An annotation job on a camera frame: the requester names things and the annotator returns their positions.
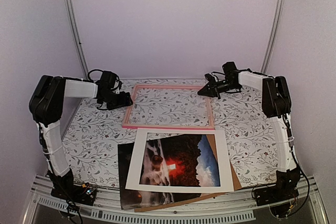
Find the landscape photo print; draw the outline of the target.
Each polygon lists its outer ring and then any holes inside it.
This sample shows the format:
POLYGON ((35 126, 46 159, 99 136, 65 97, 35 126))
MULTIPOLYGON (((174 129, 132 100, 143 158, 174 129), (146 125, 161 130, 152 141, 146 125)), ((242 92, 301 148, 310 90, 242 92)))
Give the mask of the landscape photo print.
MULTIPOLYGON (((147 140, 140 184, 171 187, 219 187, 213 135, 182 134, 147 140)), ((126 189, 134 144, 118 146, 120 206, 123 210, 171 205, 198 199, 201 193, 167 193, 126 189)))

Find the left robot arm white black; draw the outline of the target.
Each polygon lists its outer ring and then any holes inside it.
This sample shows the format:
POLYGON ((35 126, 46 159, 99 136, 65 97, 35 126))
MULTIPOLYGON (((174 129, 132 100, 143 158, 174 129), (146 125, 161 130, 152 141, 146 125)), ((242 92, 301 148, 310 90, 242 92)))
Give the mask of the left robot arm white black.
POLYGON ((96 99, 107 110, 133 104, 131 95, 121 91, 119 76, 111 71, 101 71, 98 81, 62 76, 43 75, 29 101, 29 111, 39 130, 39 141, 47 159, 48 172, 54 187, 67 200, 78 195, 73 173, 62 149, 60 119, 65 98, 96 99))

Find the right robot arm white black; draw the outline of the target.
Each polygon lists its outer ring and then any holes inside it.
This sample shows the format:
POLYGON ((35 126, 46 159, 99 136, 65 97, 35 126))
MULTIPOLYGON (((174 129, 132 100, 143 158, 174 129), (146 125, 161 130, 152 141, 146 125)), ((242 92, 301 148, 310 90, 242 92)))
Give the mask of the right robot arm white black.
POLYGON ((239 93, 243 86, 261 92, 262 112, 274 130, 278 154, 276 183, 271 196, 276 201, 282 201, 296 188, 301 176, 291 129, 291 97, 286 78, 273 77, 249 68, 237 69, 233 61, 223 64, 222 70, 223 80, 219 80, 216 71, 205 74, 207 84, 197 94, 220 99, 221 93, 239 93))

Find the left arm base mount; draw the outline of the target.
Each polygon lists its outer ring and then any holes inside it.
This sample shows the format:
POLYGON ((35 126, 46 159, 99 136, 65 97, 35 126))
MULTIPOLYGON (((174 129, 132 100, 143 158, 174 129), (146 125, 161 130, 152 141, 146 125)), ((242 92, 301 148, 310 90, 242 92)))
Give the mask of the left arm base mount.
POLYGON ((93 206, 96 199, 97 187, 85 183, 82 185, 56 185, 51 191, 51 195, 69 202, 93 206))

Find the front aluminium rail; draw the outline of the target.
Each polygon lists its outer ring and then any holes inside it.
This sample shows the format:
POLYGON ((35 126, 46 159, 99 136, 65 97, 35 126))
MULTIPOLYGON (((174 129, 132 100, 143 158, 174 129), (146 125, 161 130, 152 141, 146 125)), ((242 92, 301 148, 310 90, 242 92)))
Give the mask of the front aluminium rail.
POLYGON ((286 218, 273 216, 284 207, 282 201, 258 206, 254 189, 170 208, 136 212, 123 210, 119 190, 100 187, 93 206, 79 205, 81 216, 68 217, 65 200, 51 195, 49 178, 37 175, 28 194, 20 223, 330 223, 320 192, 313 177, 298 183, 299 197, 295 214, 286 218))

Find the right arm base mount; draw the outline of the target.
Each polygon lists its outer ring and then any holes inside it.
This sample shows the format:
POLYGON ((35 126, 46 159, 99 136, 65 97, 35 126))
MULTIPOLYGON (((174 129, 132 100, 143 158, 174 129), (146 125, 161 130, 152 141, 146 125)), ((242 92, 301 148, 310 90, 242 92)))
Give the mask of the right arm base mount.
POLYGON ((287 218, 297 204, 298 190, 277 189, 276 186, 266 186, 256 188, 251 191, 252 198, 257 206, 275 204, 270 207, 271 214, 276 218, 287 218))

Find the right aluminium corner post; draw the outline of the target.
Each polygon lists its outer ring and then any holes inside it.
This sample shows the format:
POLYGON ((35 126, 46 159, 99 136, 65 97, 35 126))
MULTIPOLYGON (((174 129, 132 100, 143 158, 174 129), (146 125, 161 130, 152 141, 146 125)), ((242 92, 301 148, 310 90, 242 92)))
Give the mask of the right aluminium corner post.
POLYGON ((282 10, 284 7, 284 2, 285 0, 276 0, 275 13, 274 13, 273 21, 272 21, 271 31, 270 31, 264 59, 262 61, 261 70, 260 70, 262 74, 268 74, 268 68, 270 66, 272 53, 273 53, 275 42, 276 42, 276 37, 277 37, 278 28, 279 28, 279 24, 281 20, 282 10))

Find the aluminium corner post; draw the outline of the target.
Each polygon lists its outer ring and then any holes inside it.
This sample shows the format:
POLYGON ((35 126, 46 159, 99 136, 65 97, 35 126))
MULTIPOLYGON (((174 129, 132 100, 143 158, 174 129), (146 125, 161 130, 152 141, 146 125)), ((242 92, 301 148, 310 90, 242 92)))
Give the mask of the aluminium corner post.
POLYGON ((285 0, 276 0, 275 13, 274 13, 273 21, 272 21, 271 31, 270 31, 264 59, 262 61, 261 70, 260 70, 262 74, 268 74, 268 68, 270 66, 272 53, 273 53, 275 42, 276 42, 276 37, 277 37, 278 28, 279 28, 279 24, 281 20, 282 10, 284 7, 284 2, 285 0))
POLYGON ((81 43, 81 38, 77 26, 77 21, 76 21, 76 16, 75 16, 75 10, 74 10, 74 5, 72 0, 64 0, 65 2, 65 7, 69 19, 69 25, 70 25, 70 30, 73 36, 73 41, 75 44, 75 50, 78 56, 80 68, 82 70, 83 76, 85 79, 88 79, 88 64, 84 55, 84 51, 82 48, 82 43, 81 43))

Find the left aluminium corner post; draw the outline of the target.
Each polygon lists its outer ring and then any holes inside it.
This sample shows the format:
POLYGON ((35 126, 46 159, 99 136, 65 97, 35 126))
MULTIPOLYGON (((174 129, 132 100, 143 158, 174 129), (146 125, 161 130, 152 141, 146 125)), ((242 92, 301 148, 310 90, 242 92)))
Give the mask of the left aluminium corner post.
POLYGON ((82 70, 83 76, 85 79, 88 79, 88 64, 84 55, 84 51, 82 48, 82 43, 81 43, 81 38, 77 26, 77 21, 76 21, 76 16, 75 16, 75 10, 74 10, 74 5, 72 0, 64 0, 65 2, 65 7, 69 19, 69 25, 70 25, 70 30, 73 36, 73 41, 75 44, 75 50, 78 56, 80 68, 82 70))

